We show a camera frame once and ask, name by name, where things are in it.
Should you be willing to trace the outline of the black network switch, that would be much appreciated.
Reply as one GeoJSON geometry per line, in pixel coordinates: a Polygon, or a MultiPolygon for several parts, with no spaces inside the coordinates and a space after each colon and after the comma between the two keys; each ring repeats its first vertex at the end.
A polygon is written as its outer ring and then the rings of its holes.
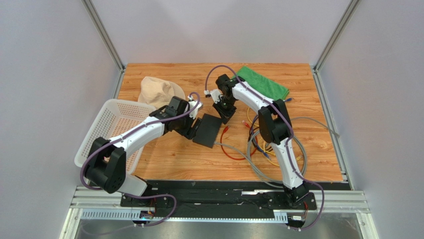
{"type": "Polygon", "coordinates": [[[208,148],[213,148],[221,125],[221,118],[209,114],[204,114],[201,118],[201,123],[197,128],[196,135],[192,141],[196,144],[208,148]]]}

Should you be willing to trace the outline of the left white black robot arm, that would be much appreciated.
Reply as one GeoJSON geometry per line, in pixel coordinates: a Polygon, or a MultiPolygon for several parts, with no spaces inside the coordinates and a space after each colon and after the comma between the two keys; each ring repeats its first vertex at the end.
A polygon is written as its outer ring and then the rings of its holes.
{"type": "Polygon", "coordinates": [[[155,111],[129,131],[111,139],[98,137],[92,143],[89,155],[80,171],[82,184],[91,190],[104,190],[112,194],[142,196],[148,188],[145,180],[126,170],[127,159],[147,143],[169,131],[192,139],[201,119],[197,113],[203,107],[200,99],[187,100],[172,97],[167,105],[155,111]]]}

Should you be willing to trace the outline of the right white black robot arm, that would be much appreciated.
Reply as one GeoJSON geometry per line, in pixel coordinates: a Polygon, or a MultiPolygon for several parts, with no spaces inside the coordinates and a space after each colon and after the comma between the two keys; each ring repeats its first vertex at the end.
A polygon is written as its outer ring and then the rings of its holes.
{"type": "Polygon", "coordinates": [[[210,91],[213,107],[227,124],[236,111],[235,102],[242,101],[258,114],[259,132],[270,144],[282,172],[285,187],[285,200],[291,207],[303,204],[309,193],[307,185],[299,176],[292,147],[293,129],[283,100],[273,100],[253,89],[240,78],[230,78],[224,74],[216,80],[217,89],[210,91]]]}

